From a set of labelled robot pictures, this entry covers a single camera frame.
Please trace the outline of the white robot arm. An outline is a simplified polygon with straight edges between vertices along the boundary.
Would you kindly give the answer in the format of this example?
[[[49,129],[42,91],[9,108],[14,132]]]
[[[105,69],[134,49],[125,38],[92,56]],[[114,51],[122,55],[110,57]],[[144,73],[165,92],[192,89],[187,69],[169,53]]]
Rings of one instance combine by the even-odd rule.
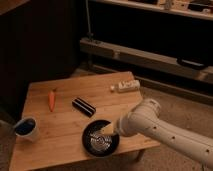
[[[127,114],[103,127],[101,133],[124,137],[143,134],[213,169],[213,139],[161,120],[160,109],[156,100],[144,99]]]

